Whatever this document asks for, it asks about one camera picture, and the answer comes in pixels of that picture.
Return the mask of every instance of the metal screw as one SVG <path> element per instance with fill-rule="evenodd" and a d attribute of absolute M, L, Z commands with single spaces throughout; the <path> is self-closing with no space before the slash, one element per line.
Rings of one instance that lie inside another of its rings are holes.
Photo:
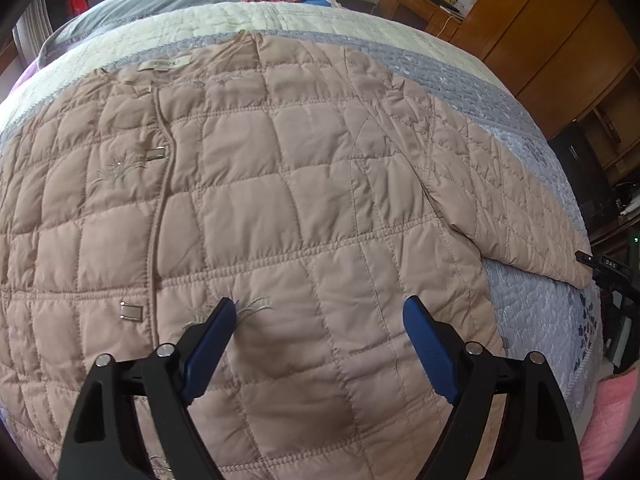
<path fill-rule="evenodd" d="M 156 350 L 156 353 L 160 357 L 169 357 L 172 353 L 174 353 L 174 350 L 175 350 L 175 346 L 173 346 L 171 343 L 164 343 L 163 345 L 160 345 L 158 347 L 158 350 Z"/>
<path fill-rule="evenodd" d="M 540 352 L 531 352 L 531 354 L 529 355 L 529 359 L 531 359 L 531 362 L 537 365 L 542 365 L 545 363 L 545 357 Z"/>
<path fill-rule="evenodd" d="M 482 348 L 482 345 L 480 343 L 476 343 L 475 341 L 472 341 L 465 345 L 465 350 L 466 350 L 466 353 L 468 354 L 480 355 L 482 353 L 482 350 L 484 350 L 484 348 Z"/>
<path fill-rule="evenodd" d="M 111 362 L 111 356 L 109 354 L 101 354 L 98 355 L 98 358 L 95 360 L 95 365 L 102 368 L 103 366 L 108 365 Z"/>

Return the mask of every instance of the cable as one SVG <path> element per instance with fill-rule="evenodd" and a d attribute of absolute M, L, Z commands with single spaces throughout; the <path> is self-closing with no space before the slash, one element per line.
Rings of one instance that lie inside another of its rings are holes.
<path fill-rule="evenodd" d="M 440 32 L 438 33 L 438 35 L 436 36 L 436 38 L 439 38 L 439 37 L 440 37 L 440 34 L 442 34 L 442 33 L 444 32 L 444 29 L 447 27 L 447 23 L 449 23 L 449 20 L 450 20 L 451 18 L 453 18 L 453 16 L 449 16 L 449 17 L 447 18 L 447 21 L 446 21 L 446 22 L 444 22 L 444 26 L 440 29 Z"/>

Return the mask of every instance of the red bag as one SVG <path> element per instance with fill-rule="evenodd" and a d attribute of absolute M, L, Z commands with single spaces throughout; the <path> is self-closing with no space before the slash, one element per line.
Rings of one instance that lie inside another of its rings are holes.
<path fill-rule="evenodd" d="M 66 13 L 69 16 L 80 16 L 89 9 L 86 0 L 66 0 Z"/>

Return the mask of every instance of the black device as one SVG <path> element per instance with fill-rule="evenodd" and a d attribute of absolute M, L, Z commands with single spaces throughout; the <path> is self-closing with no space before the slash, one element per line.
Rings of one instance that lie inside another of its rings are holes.
<path fill-rule="evenodd" d="M 549 140 L 549 146 L 566 173 L 587 232 L 593 233 L 615 220 L 620 214 L 616 194 L 580 123 L 572 121 Z"/>
<path fill-rule="evenodd" d="M 522 361 L 493 356 L 434 320 L 417 296 L 406 300 L 402 317 L 435 391 L 453 405 L 417 480 L 466 479 L 495 394 L 506 394 L 507 402 L 487 480 L 583 478 L 574 427 L 542 354 L 531 352 Z M 176 480 L 223 480 L 186 407 L 204 393 L 235 327 L 235 304 L 223 298 L 175 345 L 126 362 L 100 355 L 71 416 L 58 480 L 154 478 L 133 395 L 148 397 Z"/>
<path fill-rule="evenodd" d="M 593 281 L 607 292 L 617 291 L 623 297 L 620 308 L 603 306 L 603 331 L 605 341 L 615 339 L 619 334 L 622 320 L 631 320 L 628 339 L 624 344 L 624 352 L 618 366 L 614 366 L 615 374 L 622 374 L 638 360 L 640 356 L 640 322 L 639 305 L 640 289 L 634 285 L 634 271 L 631 267 L 605 255 L 591 256 L 577 251 L 575 258 L 582 264 L 593 269 Z"/>

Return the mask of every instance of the quilted jacket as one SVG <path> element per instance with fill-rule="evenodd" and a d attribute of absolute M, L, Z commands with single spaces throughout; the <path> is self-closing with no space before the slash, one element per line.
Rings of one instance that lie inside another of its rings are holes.
<path fill-rule="evenodd" d="M 228 296 L 240 323 L 190 408 L 225 478 L 412 480 L 449 407 L 404 298 L 499 354 L 481 255 L 590 278 L 500 142 L 339 46 L 240 34 L 96 71 L 16 132 L 0 186 L 0 404 L 45 479 L 96 357 L 146 356 Z"/>

